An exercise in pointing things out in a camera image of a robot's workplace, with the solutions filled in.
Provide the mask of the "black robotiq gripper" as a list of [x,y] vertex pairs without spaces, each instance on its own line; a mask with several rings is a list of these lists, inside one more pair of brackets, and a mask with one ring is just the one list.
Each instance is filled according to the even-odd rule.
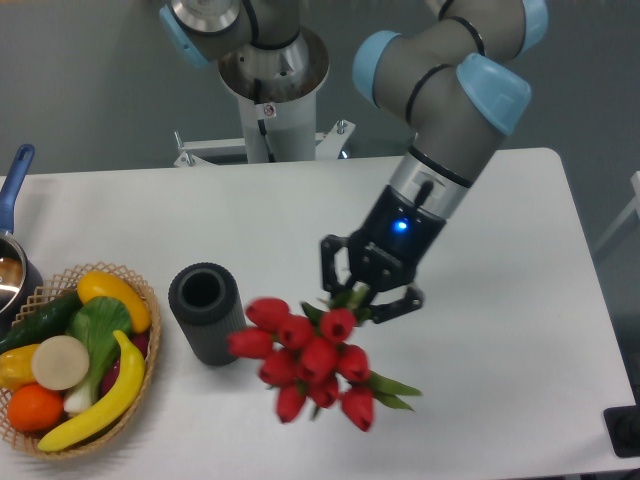
[[[420,209],[432,190],[424,184],[409,200],[386,186],[359,229],[348,238],[329,234],[320,241],[321,285],[331,299],[362,283],[370,303],[377,294],[414,280],[422,257],[446,224]],[[346,247],[350,274],[341,283],[336,255]],[[421,309],[424,300],[423,291],[410,284],[400,299],[370,305],[370,320],[381,324],[399,318]]]

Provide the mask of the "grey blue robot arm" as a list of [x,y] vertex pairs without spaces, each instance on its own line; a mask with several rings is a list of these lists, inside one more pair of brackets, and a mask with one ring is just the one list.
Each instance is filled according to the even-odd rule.
[[[250,162],[318,158],[316,94],[328,53],[301,25],[298,2],[168,1],[159,18],[190,64],[217,64],[238,101]],[[420,261],[530,102],[529,84],[505,63],[547,25],[542,1],[447,1],[418,35],[380,31],[362,43],[357,90],[415,136],[363,224],[321,242],[330,308],[381,323],[422,306]]]

